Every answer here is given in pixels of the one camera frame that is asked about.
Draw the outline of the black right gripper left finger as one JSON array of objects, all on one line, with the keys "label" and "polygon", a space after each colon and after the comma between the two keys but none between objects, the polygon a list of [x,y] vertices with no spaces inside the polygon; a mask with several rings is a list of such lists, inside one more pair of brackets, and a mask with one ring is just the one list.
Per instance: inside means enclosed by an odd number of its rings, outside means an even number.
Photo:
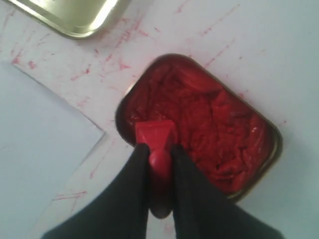
[{"label": "black right gripper left finger", "polygon": [[144,239],[150,155],[138,144],[110,185],[88,206],[49,230],[44,239]]}]

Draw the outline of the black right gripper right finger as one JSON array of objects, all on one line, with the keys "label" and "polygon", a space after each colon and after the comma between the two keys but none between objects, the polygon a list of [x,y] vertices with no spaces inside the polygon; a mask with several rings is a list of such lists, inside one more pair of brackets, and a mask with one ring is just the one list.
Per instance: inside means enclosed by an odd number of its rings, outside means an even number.
[{"label": "black right gripper right finger", "polygon": [[171,150],[173,217],[178,239],[281,239],[275,228],[229,201],[192,162],[181,145]]}]

